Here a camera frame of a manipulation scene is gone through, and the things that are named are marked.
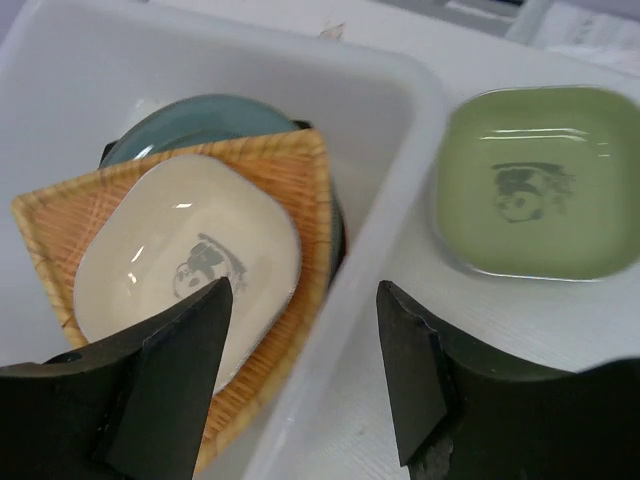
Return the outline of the cream square panda dish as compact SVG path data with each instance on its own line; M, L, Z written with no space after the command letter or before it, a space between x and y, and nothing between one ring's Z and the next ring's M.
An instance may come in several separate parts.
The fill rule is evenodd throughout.
M143 174L90 242L73 311L96 342L228 278L221 391L286 309L301 267L298 230L277 200L216 157L181 154Z

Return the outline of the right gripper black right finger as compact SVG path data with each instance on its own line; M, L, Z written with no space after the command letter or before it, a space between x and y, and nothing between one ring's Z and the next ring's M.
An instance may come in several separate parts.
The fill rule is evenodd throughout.
M376 294L400 465L414 479L635 479L639 362L580 372L501 351L395 283Z

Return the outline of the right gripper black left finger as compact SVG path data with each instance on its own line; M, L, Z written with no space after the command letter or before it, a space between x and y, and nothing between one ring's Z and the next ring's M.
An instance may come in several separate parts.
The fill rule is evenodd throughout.
M5 479L189 479L227 337L219 279L44 363L1 370Z

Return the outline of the teal round plate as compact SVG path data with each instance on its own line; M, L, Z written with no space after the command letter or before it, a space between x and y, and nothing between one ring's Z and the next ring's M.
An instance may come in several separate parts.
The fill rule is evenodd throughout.
M108 144L99 166L198 144L311 129L275 107L246 97L206 94L171 103L142 119Z

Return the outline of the green square panda dish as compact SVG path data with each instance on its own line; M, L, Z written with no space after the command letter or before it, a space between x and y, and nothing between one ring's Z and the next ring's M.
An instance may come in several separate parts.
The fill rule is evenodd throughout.
M595 87L495 90L451 115L433 226L487 275L598 281L639 261L639 104Z

